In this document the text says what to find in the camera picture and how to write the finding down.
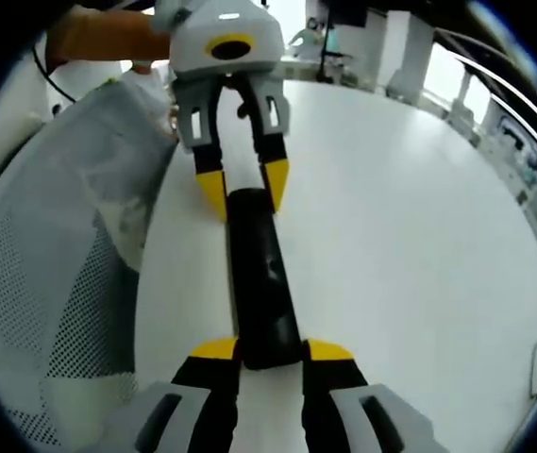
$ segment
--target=window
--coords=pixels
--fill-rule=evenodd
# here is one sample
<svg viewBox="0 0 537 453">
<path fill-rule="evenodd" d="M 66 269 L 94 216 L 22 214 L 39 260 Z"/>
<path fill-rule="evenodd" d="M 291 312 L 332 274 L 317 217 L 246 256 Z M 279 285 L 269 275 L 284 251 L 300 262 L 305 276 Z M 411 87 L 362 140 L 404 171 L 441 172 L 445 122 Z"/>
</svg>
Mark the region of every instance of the window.
<svg viewBox="0 0 537 453">
<path fill-rule="evenodd" d="M 463 64 L 436 43 L 431 48 L 424 88 L 444 101 L 452 103 L 459 94 L 464 72 Z"/>
<path fill-rule="evenodd" d="M 261 0 L 253 0 L 261 5 Z M 306 2 L 301 0 L 268 0 L 268 12 L 280 23 L 283 41 L 289 42 L 302 28 L 306 27 Z"/>
<path fill-rule="evenodd" d="M 474 75 L 469 81 L 469 90 L 463 101 L 464 105 L 474 112 L 474 122 L 478 125 L 484 121 L 486 109 L 491 100 L 491 92 L 486 86 Z"/>
</svg>

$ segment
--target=wall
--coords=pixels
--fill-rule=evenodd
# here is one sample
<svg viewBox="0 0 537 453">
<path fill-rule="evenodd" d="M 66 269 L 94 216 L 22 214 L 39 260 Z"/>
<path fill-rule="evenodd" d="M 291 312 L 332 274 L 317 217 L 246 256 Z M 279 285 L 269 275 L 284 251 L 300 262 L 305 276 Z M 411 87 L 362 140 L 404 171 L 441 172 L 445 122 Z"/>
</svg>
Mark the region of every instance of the wall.
<svg viewBox="0 0 537 453">
<path fill-rule="evenodd" d="M 379 66 L 381 65 L 381 51 L 385 42 L 387 20 L 383 16 L 379 16 L 372 11 L 369 11 L 366 17 L 366 74 L 377 83 Z"/>
<path fill-rule="evenodd" d="M 306 22 L 314 17 L 321 22 L 327 22 L 328 9 L 319 0 L 306 0 Z"/>
<path fill-rule="evenodd" d="M 308 8 L 301 1 L 271 0 L 268 12 L 280 23 L 285 42 L 289 42 L 295 33 L 306 26 Z"/>
<path fill-rule="evenodd" d="M 358 76 L 366 73 L 368 65 L 368 32 L 351 25 L 335 25 L 339 52 L 352 57 L 349 68 Z"/>
<path fill-rule="evenodd" d="M 405 90 L 409 92 L 409 99 L 413 103 L 419 99 L 426 80 L 433 35 L 431 25 L 415 16 L 410 17 L 402 72 Z"/>
<path fill-rule="evenodd" d="M 396 69 L 402 66 L 410 17 L 411 14 L 407 11 L 388 11 L 378 72 L 378 85 L 386 86 Z"/>
<path fill-rule="evenodd" d="M 503 118 L 507 119 L 508 124 L 511 126 L 510 128 L 513 129 L 516 135 L 521 136 L 527 142 L 530 149 L 537 156 L 537 142 L 534 138 L 517 120 L 515 120 L 515 118 L 513 118 L 513 116 L 492 99 L 486 109 L 486 115 L 484 115 L 484 121 L 482 121 L 482 128 L 487 133 L 495 134 L 497 133 Z"/>
<path fill-rule="evenodd" d="M 429 95 L 425 93 L 422 96 L 419 96 L 415 106 L 418 109 L 431 113 L 436 118 L 443 119 L 448 115 L 448 109 L 444 107 L 442 103 L 439 104 L 433 97 L 429 97 Z"/>
</svg>

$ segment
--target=black cylindrical object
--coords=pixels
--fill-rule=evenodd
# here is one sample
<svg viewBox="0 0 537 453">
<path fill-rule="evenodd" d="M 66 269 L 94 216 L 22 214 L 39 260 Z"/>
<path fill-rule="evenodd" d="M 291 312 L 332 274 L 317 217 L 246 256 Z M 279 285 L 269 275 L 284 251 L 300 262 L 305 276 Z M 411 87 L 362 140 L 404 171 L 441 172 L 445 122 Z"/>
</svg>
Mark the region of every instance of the black cylindrical object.
<svg viewBox="0 0 537 453">
<path fill-rule="evenodd" d="M 241 189 L 227 199 L 231 291 L 243 364 L 252 370 L 301 361 L 302 343 L 270 194 Z"/>
</svg>

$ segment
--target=white table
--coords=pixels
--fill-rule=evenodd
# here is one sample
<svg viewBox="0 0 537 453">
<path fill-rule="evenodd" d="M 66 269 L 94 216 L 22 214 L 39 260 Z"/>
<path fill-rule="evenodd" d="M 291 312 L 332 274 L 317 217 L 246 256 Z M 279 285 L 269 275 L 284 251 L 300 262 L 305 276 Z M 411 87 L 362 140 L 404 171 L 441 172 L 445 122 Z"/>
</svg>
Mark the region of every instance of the white table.
<svg viewBox="0 0 537 453">
<path fill-rule="evenodd" d="M 500 452 L 529 407 L 537 342 L 537 243 L 524 214 L 437 118 L 341 87 L 285 87 L 291 173 L 276 222 L 302 336 L 345 345 L 451 451 Z M 223 94 L 230 190 L 260 185 L 238 104 Z M 141 388 L 170 380 L 198 344 L 231 336 L 229 304 L 225 227 L 192 156 L 177 152 L 143 258 Z M 307 451 L 300 371 L 243 372 L 231 451 Z"/>
</svg>

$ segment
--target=yellow circular marking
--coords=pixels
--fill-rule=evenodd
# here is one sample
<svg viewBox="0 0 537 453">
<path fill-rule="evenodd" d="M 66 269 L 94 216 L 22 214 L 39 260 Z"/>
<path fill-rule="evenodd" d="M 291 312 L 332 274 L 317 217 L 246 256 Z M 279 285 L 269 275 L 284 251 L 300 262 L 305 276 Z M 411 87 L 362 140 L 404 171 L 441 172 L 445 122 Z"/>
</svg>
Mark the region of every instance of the yellow circular marking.
<svg viewBox="0 0 537 453">
<path fill-rule="evenodd" d="M 233 42 L 233 41 L 244 42 L 252 49 L 256 43 L 256 41 L 253 39 L 253 36 L 251 35 L 245 35 L 244 33 L 228 33 L 227 35 L 221 35 L 210 40 L 205 46 L 205 52 L 206 54 L 211 55 L 211 51 L 217 45 L 223 44 L 225 42 Z"/>
</svg>

